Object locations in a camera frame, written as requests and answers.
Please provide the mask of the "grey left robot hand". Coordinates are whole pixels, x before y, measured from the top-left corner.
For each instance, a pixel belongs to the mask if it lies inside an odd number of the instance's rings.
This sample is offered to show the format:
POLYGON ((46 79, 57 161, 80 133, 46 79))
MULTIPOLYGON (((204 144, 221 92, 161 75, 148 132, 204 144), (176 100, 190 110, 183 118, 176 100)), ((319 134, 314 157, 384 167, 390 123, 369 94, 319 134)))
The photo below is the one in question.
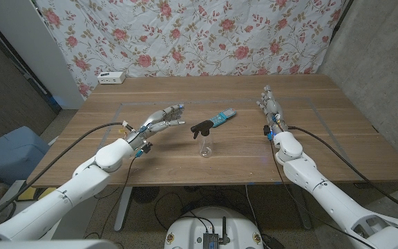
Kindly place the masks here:
POLYGON ((126 137, 126 141, 136 150, 148 142, 151 136, 169 127, 183 125, 181 119, 184 111, 183 104, 175 104, 151 114, 136 131, 126 137))

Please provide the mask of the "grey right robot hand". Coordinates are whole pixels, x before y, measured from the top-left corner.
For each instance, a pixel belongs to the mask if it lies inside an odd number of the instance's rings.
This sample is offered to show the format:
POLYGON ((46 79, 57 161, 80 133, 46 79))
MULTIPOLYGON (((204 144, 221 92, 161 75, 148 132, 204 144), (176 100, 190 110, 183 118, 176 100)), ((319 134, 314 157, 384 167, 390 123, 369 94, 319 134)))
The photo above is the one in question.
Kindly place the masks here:
POLYGON ((263 128, 263 132, 269 136, 269 139, 280 132, 288 131, 288 126, 283 119, 283 109, 276 101, 270 85, 264 87, 261 99, 256 104, 265 114, 267 124, 263 128))

